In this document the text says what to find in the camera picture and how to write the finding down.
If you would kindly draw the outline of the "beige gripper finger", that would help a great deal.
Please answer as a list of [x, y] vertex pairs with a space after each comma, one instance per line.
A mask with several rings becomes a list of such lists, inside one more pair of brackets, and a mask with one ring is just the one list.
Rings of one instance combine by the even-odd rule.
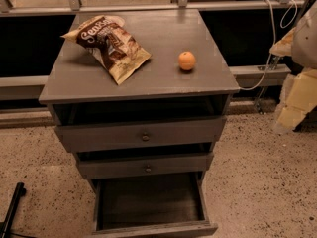
[[288, 75], [279, 99], [272, 128], [277, 134], [285, 134], [317, 107], [317, 70], [304, 68], [298, 75]]
[[293, 43], [295, 29], [292, 28], [281, 40], [275, 43], [271, 48], [270, 52], [279, 57], [291, 57], [291, 47]]

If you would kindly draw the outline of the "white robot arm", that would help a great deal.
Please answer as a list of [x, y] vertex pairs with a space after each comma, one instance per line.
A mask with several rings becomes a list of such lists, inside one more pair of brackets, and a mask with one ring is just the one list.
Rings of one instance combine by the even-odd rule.
[[291, 57], [303, 67], [298, 75], [286, 78], [275, 110], [273, 130], [284, 134], [317, 107], [317, 1], [269, 51], [278, 57]]

